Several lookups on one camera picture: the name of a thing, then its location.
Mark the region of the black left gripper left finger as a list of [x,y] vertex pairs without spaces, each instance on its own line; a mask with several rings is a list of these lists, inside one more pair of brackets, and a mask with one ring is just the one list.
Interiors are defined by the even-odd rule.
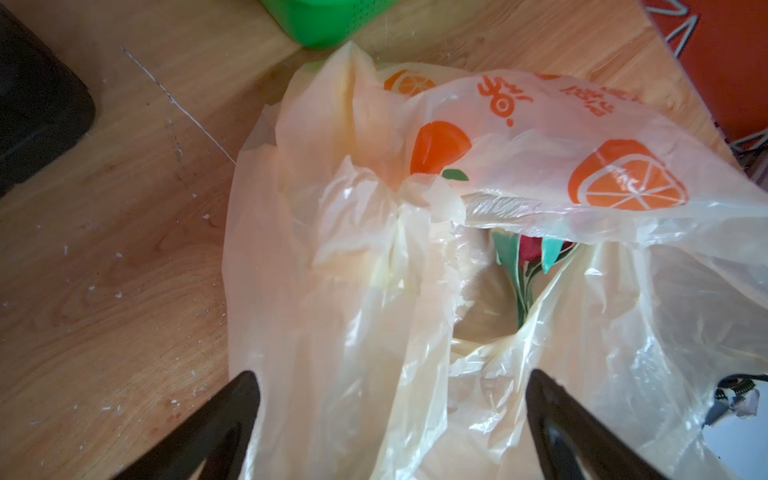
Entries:
[[261,402],[257,377],[243,371],[117,479],[236,479]]

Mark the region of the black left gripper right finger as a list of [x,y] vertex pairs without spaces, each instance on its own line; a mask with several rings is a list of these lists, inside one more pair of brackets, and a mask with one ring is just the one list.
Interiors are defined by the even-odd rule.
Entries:
[[546,479],[664,477],[545,372],[531,372],[525,401],[529,428]]

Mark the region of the orange printed plastic bag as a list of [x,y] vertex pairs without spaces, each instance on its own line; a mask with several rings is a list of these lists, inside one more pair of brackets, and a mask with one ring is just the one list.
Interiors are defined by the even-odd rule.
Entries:
[[[521,328],[493,229],[577,243]],[[705,417],[767,370],[765,191],[567,76],[303,65],[238,155],[222,268],[245,479],[538,479],[534,369],[662,474],[732,479]]]

